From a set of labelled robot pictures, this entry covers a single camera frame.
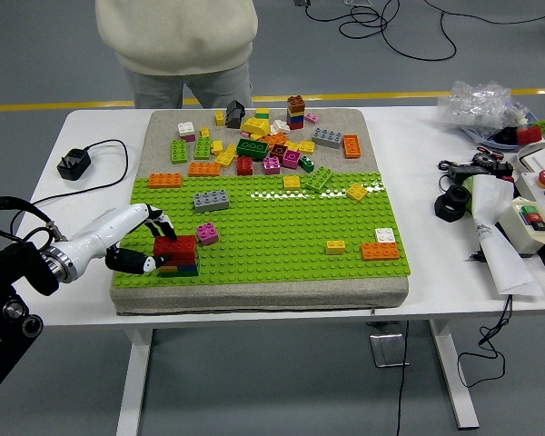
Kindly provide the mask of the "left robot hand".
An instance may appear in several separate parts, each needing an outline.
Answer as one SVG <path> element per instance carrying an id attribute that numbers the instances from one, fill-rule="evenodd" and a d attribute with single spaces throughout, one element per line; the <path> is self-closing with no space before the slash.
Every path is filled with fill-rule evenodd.
<path id="1" fill-rule="evenodd" d="M 74 275 L 81 276 L 89 262 L 101 258 L 110 270 L 121 273 L 144 274 L 164 265 L 170 259 L 168 255 L 149 256 L 118 246 L 142 225 L 155 237 L 164 235 L 177 240 L 170 218 L 161 209 L 146 203 L 111 209 L 76 233 L 63 249 L 72 261 Z"/>

